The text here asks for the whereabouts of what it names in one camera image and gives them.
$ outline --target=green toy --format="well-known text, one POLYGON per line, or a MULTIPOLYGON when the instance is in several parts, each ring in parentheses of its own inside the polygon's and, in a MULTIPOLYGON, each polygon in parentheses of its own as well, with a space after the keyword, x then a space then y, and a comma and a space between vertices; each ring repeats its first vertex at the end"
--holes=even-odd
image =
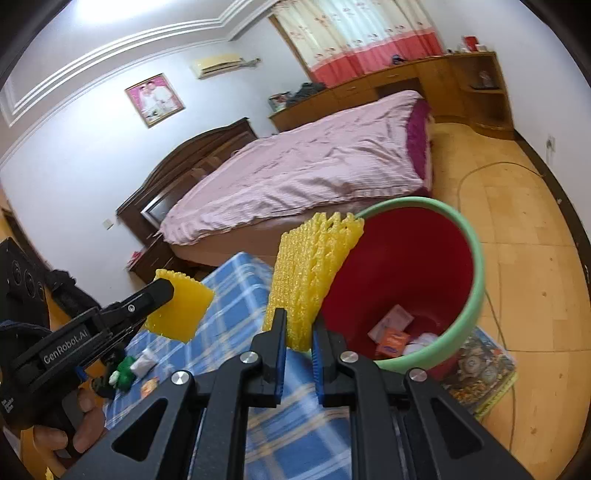
POLYGON ((119 372, 119 378, 117 379, 117 388, 121 391, 128 392, 131 385, 134 383, 135 374, 131 371, 130 367, 135 362, 135 358, 132 356, 126 356, 123 361, 117 365, 117 371, 119 372))

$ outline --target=green bucket rim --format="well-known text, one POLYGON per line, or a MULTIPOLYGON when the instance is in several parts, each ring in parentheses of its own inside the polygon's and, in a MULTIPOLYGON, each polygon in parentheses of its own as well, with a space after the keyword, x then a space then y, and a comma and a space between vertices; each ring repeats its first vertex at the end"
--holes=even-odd
POLYGON ((386 200, 359 212, 356 218, 367 220, 382 212, 402 207, 427 208, 441 213, 451 220, 466 238, 474 265, 472 288, 464 308, 462 308, 456 320, 435 342, 409 355, 387 360, 375 360, 380 368, 405 373, 413 367, 432 368, 450 358, 461 347, 465 340, 459 339, 463 336, 464 330, 472 330, 478 321, 484 300, 485 274, 482 247, 476 232, 460 212, 439 200, 427 197, 400 197, 386 200))

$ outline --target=wooden headboard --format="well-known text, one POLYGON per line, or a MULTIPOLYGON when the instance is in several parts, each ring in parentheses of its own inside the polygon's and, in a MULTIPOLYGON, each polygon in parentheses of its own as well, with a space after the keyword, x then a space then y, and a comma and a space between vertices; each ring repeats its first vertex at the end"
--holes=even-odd
POLYGON ((257 137, 248 118, 204 132, 179 145, 117 209, 117 217, 146 246, 168 211, 205 175, 257 137))

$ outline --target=trash bin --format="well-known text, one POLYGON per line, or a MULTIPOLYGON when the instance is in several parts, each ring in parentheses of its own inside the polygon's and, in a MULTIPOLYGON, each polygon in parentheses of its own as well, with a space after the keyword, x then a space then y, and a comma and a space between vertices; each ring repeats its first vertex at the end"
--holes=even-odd
POLYGON ((375 358, 370 331, 396 304, 414 316, 411 337, 439 338, 418 352, 376 360, 404 373, 431 369, 454 357, 472 333, 485 293, 480 242, 452 207, 425 197, 378 203, 358 214, 363 235, 337 273, 322 305, 330 330, 349 349, 375 358))

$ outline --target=black device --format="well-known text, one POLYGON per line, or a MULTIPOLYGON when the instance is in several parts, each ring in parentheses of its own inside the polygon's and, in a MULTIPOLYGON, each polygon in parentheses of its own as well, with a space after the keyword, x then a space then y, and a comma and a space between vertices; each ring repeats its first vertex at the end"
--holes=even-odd
POLYGON ((49 328, 43 276, 12 238, 0 243, 0 322, 49 328))
POLYGON ((78 458, 71 440, 83 417, 77 405, 83 370, 120 347, 173 293, 172 284, 161 278, 123 302, 78 315, 55 332, 5 322, 0 329, 0 413, 6 424, 15 430, 34 424, 64 430, 70 442, 57 454, 78 458))
MULTIPOLYGON (((170 282, 159 279, 53 333, 19 323, 1 331, 0 411, 8 426, 45 424, 72 439, 82 418, 80 368, 104 357, 172 296, 170 282)), ((83 456, 58 452, 63 459, 80 457, 63 478, 242 479, 248 408, 281 401, 286 324, 285 310, 277 309, 271 330, 255 335, 249 351, 202 375, 173 373, 83 456)), ((353 479, 531 480, 422 369, 406 375, 379 369, 348 351, 322 318, 314 324, 312 356, 319 402, 349 407, 353 479)), ((12 469, 9 478, 25 478, 17 476, 18 462, 2 465, 12 469)))
MULTIPOLYGON (((286 321, 277 309, 271 330, 216 371, 175 372, 63 479, 242 479, 248 408, 281 400, 286 321)), ((322 318, 313 338, 319 402, 350 410, 354 480, 532 480, 424 370, 379 369, 322 318)))

